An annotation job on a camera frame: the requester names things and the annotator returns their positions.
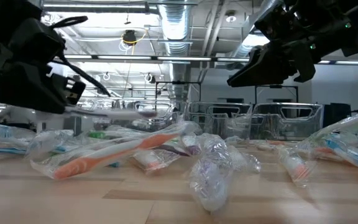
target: metal wire bin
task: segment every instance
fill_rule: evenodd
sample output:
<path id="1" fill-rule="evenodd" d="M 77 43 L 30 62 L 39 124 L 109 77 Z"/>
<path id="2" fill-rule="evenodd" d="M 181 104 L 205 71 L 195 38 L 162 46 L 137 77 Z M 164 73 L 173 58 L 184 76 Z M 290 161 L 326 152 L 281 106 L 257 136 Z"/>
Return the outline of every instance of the metal wire bin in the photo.
<path id="1" fill-rule="evenodd" d="M 238 136 L 249 139 L 252 105 L 241 103 L 188 103 L 185 120 L 198 123 L 205 133 L 223 139 Z"/>
<path id="2" fill-rule="evenodd" d="M 127 110 L 156 111 L 157 117 L 152 119 L 137 119 L 134 121 L 113 120 L 112 124 L 120 125 L 139 131 L 159 131 L 178 121 L 185 109 L 185 102 L 179 101 L 120 101 L 118 105 Z"/>
<path id="3" fill-rule="evenodd" d="M 251 139 L 301 141 L 323 127 L 323 106 L 261 103 L 252 113 Z"/>

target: wooden tabletop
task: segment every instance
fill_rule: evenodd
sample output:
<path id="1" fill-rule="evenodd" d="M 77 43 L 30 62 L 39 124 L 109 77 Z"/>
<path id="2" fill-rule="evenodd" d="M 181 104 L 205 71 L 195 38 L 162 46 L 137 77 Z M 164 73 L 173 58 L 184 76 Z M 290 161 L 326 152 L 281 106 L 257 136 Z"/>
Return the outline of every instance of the wooden tabletop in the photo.
<path id="1" fill-rule="evenodd" d="M 22 159 L 0 159 L 0 224 L 358 223 L 358 168 L 319 161 L 306 189 L 295 187 L 269 152 L 251 152 L 260 174 L 235 173 L 229 203 L 211 216 L 186 179 L 193 159 L 147 177 L 131 164 L 63 181 Z"/>

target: silver duct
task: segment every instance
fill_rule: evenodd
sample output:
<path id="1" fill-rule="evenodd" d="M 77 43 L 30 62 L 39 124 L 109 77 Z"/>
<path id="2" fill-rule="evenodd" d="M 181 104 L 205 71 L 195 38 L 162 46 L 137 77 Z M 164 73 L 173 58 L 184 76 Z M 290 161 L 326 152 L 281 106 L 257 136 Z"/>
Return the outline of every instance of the silver duct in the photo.
<path id="1" fill-rule="evenodd" d="M 141 13 L 159 15 L 156 6 L 148 4 L 78 4 L 78 3 L 45 3 L 47 12 L 90 12 L 90 13 Z"/>
<path id="2" fill-rule="evenodd" d="M 161 15 L 161 27 L 166 40 L 184 40 L 188 36 L 190 26 L 190 6 L 184 5 L 159 5 Z M 166 43 L 165 48 L 169 56 L 187 56 L 189 45 L 184 43 Z M 190 81 L 190 65 L 171 63 L 171 81 Z M 175 98 L 185 100 L 189 85 L 172 86 Z"/>
<path id="3" fill-rule="evenodd" d="M 264 0 L 262 4 L 260 5 L 260 10 L 256 13 L 254 13 L 251 16 L 247 16 L 247 19 L 244 23 L 244 26 L 242 27 L 242 33 L 245 38 L 249 35 L 250 31 L 254 27 L 255 22 L 261 18 L 271 7 L 274 7 L 278 4 L 280 4 L 282 0 Z M 230 53 L 230 57 L 239 57 L 244 58 L 248 55 L 248 53 L 251 51 L 251 49 L 254 46 L 246 45 L 243 40 L 243 43 L 241 43 L 237 49 Z"/>

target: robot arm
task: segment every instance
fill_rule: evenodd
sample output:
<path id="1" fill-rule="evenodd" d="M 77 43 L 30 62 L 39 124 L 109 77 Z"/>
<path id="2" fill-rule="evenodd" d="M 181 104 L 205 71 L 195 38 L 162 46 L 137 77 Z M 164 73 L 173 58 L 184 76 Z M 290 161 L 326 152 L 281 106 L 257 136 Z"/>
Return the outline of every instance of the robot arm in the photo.
<path id="1" fill-rule="evenodd" d="M 109 92 L 65 58 L 65 40 L 54 28 L 86 21 L 86 16 L 64 19 L 52 26 L 41 23 L 42 10 L 27 0 L 0 0 L 0 103 L 61 114 L 77 104 L 85 84 L 51 72 L 49 62 L 62 63 Z"/>
<path id="2" fill-rule="evenodd" d="M 345 57 L 358 53 L 358 0 L 284 0 L 255 27 L 270 42 L 254 48 L 249 63 L 227 84 L 282 84 L 296 73 L 296 82 L 306 82 L 321 57 L 339 49 Z"/>

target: workbench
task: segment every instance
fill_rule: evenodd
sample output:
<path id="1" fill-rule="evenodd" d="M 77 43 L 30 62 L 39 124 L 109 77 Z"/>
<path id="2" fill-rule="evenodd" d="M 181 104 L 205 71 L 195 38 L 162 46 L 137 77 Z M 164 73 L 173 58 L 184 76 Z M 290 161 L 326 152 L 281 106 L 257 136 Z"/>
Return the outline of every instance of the workbench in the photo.
<path id="1" fill-rule="evenodd" d="M 56 181 L 22 158 L 0 159 L 0 224 L 358 223 L 358 168 L 319 161 L 305 189 L 275 155 L 251 147 L 260 174 L 236 172 L 229 202 L 211 216 L 193 199 L 182 158 L 162 174 L 132 164 Z"/>

